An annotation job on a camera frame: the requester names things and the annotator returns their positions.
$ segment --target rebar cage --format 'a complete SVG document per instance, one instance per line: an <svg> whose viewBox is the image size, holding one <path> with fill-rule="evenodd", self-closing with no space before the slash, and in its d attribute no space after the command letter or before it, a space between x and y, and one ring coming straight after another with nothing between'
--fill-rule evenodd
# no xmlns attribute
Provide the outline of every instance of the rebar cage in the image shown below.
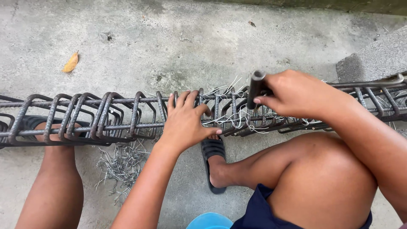
<svg viewBox="0 0 407 229"><path fill-rule="evenodd" d="M387 81L330 84L349 93L368 111L383 122L407 121L407 81L402 74ZM204 94L200 88L195 106L207 104L212 116L202 116L205 126L222 128L224 136L245 137L257 132L288 133L297 130L333 131L326 123L312 119L282 117L272 109L258 105L247 109L249 86L235 91L229 87L221 94L220 89ZM0 147L46 146L46 145L105 145L117 142L132 142L136 139L156 139L167 117L165 102L160 91L155 97L147 98L137 92L134 98L124 98L116 92L107 92L102 98L90 93L69 96L58 94L53 99L34 94L25 100L0 95ZM33 114L46 116L44 129L27 128L23 120ZM60 128L51 128L55 123ZM85 121L86 125L75 127L75 122ZM58 134L59 141L52 141L50 134ZM35 135L43 135L44 142Z"/></svg>

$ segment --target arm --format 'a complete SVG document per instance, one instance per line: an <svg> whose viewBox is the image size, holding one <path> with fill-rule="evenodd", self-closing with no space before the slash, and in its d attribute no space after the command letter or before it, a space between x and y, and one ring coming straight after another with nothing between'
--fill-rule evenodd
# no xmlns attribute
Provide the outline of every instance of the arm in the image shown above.
<svg viewBox="0 0 407 229"><path fill-rule="evenodd" d="M385 198L407 222L407 140L352 96L300 72L267 75L274 97L257 97L279 115L326 122L375 176Z"/></svg>
<svg viewBox="0 0 407 229"><path fill-rule="evenodd" d="M170 95L164 133L117 214L112 229L157 228L165 190L180 154L210 135L221 134L218 128L201 125L201 115L210 115L210 110L205 104L193 108L197 95L197 90L181 93L176 107L174 96Z"/></svg>

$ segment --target yellow leaf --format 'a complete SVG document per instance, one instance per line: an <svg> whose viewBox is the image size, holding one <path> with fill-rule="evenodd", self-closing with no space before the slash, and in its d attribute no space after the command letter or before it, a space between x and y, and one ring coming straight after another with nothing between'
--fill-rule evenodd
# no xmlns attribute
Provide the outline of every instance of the yellow leaf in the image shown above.
<svg viewBox="0 0 407 229"><path fill-rule="evenodd" d="M76 53L74 53L71 56L71 58L69 58L68 62L65 64L65 66L62 69L63 72L68 73L76 67L76 65L78 64L78 52L79 52L79 50Z"/></svg>

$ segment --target concrete floor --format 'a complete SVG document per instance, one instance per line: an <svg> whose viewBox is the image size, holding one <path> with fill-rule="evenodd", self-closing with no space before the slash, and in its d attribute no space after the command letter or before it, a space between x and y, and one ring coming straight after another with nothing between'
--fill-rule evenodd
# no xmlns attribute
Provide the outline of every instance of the concrete floor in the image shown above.
<svg viewBox="0 0 407 229"><path fill-rule="evenodd" d="M256 28L250 26L252 20ZM406 17L187 1L3 0L0 3L0 93L25 98L115 91L134 97L153 92L213 89L255 69L270 73L300 69L333 81L342 58L407 24ZM192 40L181 42L179 33ZM109 34L112 39L105 40ZM79 50L72 73L60 70ZM293 134L227 137L229 162L241 160ZM119 206L108 196L112 183L95 191L100 154L77 147L85 189L79 228L108 228ZM0 150L0 222L13 228L43 157L42 148ZM158 228L185 228L196 216L217 212L235 221L252 191L229 187L212 195L197 146L174 169ZM378 192L371 228L398 228L401 221Z"/></svg>

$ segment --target black rubber sandal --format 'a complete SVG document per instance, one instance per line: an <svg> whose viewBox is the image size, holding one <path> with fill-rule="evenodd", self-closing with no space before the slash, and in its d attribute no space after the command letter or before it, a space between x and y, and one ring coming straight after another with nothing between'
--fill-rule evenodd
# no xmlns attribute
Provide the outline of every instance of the black rubber sandal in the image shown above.
<svg viewBox="0 0 407 229"><path fill-rule="evenodd" d="M40 123L47 122L48 117L46 116L41 116L41 115L25 115L23 119L21 120L21 123L19 125L19 130L33 130L35 129ZM60 118L54 118L53 124L61 124L62 119ZM84 121L76 121L81 126L89 126L88 122ZM81 133L79 137L85 137L86 132ZM38 141L37 138L34 135L30 136L23 136L25 139L31 140L31 141Z"/></svg>
<svg viewBox="0 0 407 229"><path fill-rule="evenodd" d="M219 155L222 156L226 160L226 153L225 153L225 145L223 144L222 139L219 137L217 139L204 139L201 141L201 151L202 156L205 164L206 170L206 177L208 179L209 190L214 194L222 194L225 192L226 187L224 188L216 188L214 187L209 180L209 163L208 158Z"/></svg>

